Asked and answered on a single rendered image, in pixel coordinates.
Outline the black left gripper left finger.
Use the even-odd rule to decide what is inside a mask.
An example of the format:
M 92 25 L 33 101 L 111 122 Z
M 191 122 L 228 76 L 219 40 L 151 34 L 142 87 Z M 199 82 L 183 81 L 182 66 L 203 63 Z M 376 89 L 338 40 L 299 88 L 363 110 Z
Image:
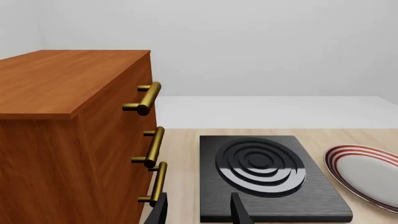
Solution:
M 144 224 L 165 224 L 167 218 L 167 210 L 167 194 L 161 193 Z

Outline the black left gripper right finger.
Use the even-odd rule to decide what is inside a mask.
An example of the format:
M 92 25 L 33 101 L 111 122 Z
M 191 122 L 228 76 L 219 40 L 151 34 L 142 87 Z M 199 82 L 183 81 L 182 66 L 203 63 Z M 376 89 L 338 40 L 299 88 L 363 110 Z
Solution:
M 230 209 L 233 224 L 254 224 L 236 192 L 231 194 Z

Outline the flat black stove plate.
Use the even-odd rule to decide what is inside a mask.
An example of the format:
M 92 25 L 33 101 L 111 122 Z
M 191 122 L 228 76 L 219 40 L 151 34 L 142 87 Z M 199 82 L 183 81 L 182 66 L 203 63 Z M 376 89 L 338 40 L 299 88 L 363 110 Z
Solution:
M 200 221 L 349 223 L 353 213 L 295 136 L 200 136 Z

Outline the white plate with red rings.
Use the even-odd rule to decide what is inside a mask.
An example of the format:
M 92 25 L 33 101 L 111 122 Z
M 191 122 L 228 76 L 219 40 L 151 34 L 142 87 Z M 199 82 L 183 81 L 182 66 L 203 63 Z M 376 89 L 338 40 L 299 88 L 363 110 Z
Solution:
M 361 199 L 398 214 L 398 154 L 363 145 L 327 149 L 323 163 L 347 190 Z

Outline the wooden cabinet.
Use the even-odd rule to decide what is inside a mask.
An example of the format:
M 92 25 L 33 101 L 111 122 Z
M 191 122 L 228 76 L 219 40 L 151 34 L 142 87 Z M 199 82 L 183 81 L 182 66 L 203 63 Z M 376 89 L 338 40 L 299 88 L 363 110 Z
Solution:
M 40 50 L 0 60 L 0 224 L 138 224 L 158 127 L 123 111 L 153 83 L 149 50 Z

